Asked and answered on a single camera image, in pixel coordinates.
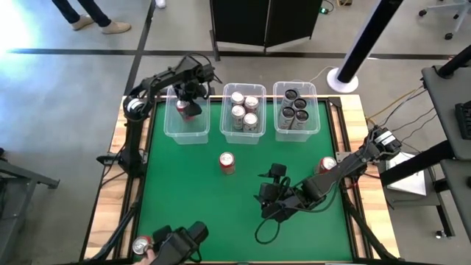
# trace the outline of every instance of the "pants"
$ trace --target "pants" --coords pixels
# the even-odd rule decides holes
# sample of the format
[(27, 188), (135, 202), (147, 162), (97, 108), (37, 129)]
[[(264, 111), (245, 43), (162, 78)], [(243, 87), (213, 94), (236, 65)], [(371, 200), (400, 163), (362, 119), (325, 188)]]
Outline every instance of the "pants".
[[(108, 26), (111, 20), (96, 5), (94, 0), (78, 0), (83, 9), (101, 27)], [(64, 18), (70, 23), (75, 23), (80, 19), (80, 15), (72, 8), (67, 0), (52, 0)]]

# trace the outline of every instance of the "red soda can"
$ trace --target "red soda can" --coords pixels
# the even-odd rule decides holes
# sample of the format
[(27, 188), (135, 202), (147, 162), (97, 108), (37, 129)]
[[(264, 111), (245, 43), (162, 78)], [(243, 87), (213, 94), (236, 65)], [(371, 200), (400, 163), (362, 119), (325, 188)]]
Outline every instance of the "red soda can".
[(136, 255), (145, 255), (150, 247), (152, 247), (150, 236), (139, 236), (132, 242), (132, 251)]
[(337, 161), (332, 157), (325, 157), (319, 161), (316, 167), (315, 174), (324, 174), (331, 170), (334, 166), (337, 166)]
[(219, 156), (219, 165), (224, 174), (232, 174), (236, 171), (234, 155), (230, 152), (223, 152)]
[(190, 105), (190, 102), (185, 102), (181, 100), (178, 100), (175, 105), (177, 107), (178, 113), (182, 116), (184, 121), (190, 121), (194, 118), (193, 116), (188, 116), (185, 114), (185, 108), (189, 105)]

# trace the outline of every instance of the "soda can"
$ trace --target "soda can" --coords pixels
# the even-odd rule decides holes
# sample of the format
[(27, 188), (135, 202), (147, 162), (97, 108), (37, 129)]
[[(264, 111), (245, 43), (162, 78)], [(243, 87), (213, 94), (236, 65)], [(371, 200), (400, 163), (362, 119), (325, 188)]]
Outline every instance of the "soda can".
[(282, 130), (289, 130), (295, 113), (296, 112), (292, 107), (283, 108), (280, 112), (280, 116), (278, 117), (278, 128)]
[(244, 116), (245, 109), (240, 105), (236, 105), (230, 111), (230, 115), (233, 117), (233, 127), (236, 130), (242, 130), (244, 128)]
[(293, 102), (293, 110), (304, 110), (308, 106), (308, 103), (304, 99), (295, 99)]
[(258, 99), (254, 96), (248, 96), (245, 99), (244, 107), (247, 113), (257, 113)]
[(293, 124), (291, 125), (292, 130), (304, 130), (306, 123), (308, 122), (309, 114), (305, 110), (298, 110), (294, 114)]
[(233, 104), (233, 107), (236, 105), (242, 106), (244, 105), (244, 95), (236, 91), (230, 96), (230, 102)]
[(283, 95), (283, 101), (281, 102), (280, 109), (282, 110), (285, 107), (291, 107), (295, 99), (297, 99), (298, 93), (294, 89), (288, 89)]
[(224, 174), (232, 174), (236, 171), (236, 160), (230, 152), (223, 152), (219, 156), (219, 166)]
[(325, 157), (319, 161), (316, 167), (316, 174), (324, 174), (331, 170), (334, 166), (337, 166), (337, 161), (332, 157)]
[(151, 246), (150, 236), (139, 236), (132, 242), (132, 251), (136, 255), (144, 255)]
[(244, 117), (244, 133), (256, 133), (258, 118), (254, 113), (248, 113)]
[(182, 100), (177, 100), (176, 107), (178, 113), (182, 116), (184, 121), (190, 121), (194, 117), (193, 116), (188, 116), (185, 114), (185, 108), (190, 105), (190, 102), (182, 101)]

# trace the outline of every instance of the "black partition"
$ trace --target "black partition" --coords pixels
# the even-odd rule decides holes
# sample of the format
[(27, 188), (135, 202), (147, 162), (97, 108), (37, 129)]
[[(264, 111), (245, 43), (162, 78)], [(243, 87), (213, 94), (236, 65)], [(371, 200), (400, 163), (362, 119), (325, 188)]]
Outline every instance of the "black partition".
[(266, 48), (312, 37), (322, 0), (210, 0), (210, 31), (216, 60), (217, 42)]

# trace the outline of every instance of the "white paper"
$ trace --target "white paper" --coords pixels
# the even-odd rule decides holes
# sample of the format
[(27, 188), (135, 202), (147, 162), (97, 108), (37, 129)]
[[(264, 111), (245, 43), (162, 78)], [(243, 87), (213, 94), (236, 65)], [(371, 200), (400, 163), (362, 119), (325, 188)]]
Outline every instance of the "white paper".
[[(395, 158), (386, 161), (386, 168), (390, 169), (406, 160), (413, 158), (414, 155), (401, 152)], [(409, 177), (399, 180), (387, 186), (390, 189), (397, 191), (404, 191), (418, 195), (427, 195), (425, 190), (425, 176), (424, 171), (417, 172)]]

